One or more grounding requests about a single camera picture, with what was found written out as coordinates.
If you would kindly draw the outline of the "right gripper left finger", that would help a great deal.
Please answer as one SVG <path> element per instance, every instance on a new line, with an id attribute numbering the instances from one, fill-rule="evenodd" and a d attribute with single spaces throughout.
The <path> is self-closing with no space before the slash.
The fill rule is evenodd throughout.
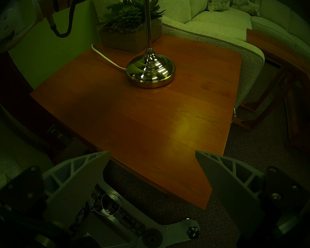
<path id="1" fill-rule="evenodd" d="M 12 210 L 69 227 L 93 192 L 111 157 L 109 150 L 66 160 L 45 173 L 32 165 L 0 189 Z"/>

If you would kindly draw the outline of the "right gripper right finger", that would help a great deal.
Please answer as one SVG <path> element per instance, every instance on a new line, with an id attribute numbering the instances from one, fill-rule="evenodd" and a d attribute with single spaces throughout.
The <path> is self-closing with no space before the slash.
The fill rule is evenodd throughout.
<path id="1" fill-rule="evenodd" d="M 245 239 L 284 235 L 309 192 L 275 166 L 265 173 L 242 161 L 195 151 L 207 180 Z"/>

